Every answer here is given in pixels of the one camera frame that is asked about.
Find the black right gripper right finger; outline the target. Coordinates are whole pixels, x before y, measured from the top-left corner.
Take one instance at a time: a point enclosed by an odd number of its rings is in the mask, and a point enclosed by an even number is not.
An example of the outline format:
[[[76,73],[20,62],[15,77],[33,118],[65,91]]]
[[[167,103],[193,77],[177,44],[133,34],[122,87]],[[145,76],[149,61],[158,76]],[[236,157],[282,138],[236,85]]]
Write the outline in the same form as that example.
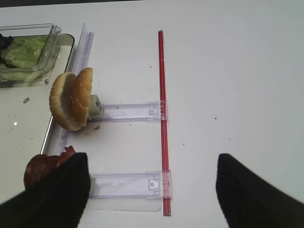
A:
[[[216,193],[230,228],[302,228],[304,204],[228,153],[218,156]]]

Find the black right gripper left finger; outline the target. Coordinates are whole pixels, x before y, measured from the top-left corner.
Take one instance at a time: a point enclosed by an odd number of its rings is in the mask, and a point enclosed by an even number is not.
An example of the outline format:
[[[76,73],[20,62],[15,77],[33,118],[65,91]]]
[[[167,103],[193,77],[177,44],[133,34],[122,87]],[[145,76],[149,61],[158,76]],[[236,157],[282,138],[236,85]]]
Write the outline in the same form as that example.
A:
[[[76,228],[91,182],[86,153],[75,153],[33,187],[0,206],[2,228]]]

